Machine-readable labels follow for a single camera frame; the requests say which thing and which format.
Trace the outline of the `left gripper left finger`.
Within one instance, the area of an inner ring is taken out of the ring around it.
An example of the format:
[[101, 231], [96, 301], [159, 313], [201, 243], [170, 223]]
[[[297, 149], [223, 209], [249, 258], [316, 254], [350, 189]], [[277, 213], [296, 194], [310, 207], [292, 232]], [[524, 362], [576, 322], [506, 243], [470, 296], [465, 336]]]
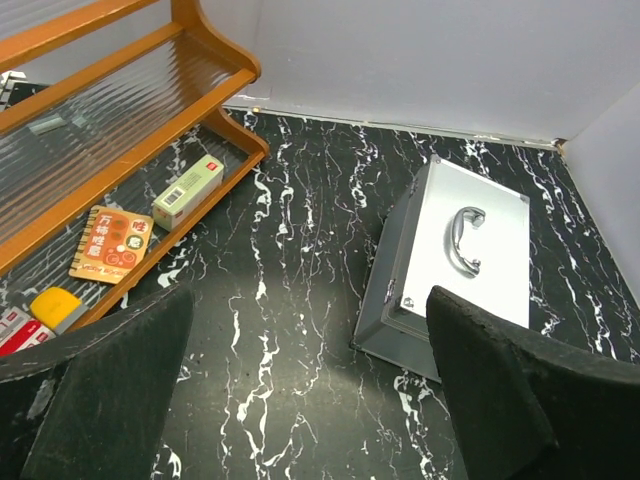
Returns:
[[175, 284], [3, 357], [2, 478], [150, 478], [193, 316]]

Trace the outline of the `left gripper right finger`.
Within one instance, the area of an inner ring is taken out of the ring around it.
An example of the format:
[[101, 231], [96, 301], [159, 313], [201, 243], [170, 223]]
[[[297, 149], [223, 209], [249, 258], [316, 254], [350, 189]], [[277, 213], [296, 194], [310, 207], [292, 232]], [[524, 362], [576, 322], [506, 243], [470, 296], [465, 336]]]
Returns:
[[636, 479], [639, 367], [432, 288], [430, 343], [471, 479]]

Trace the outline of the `grey metal case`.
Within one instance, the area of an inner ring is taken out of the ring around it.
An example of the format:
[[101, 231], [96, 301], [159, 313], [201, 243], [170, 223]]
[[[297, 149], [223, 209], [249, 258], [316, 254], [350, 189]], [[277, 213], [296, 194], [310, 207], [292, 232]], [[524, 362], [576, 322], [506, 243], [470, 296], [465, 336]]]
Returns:
[[527, 327], [529, 265], [529, 197], [433, 155], [384, 220], [351, 346], [438, 381], [432, 288]]

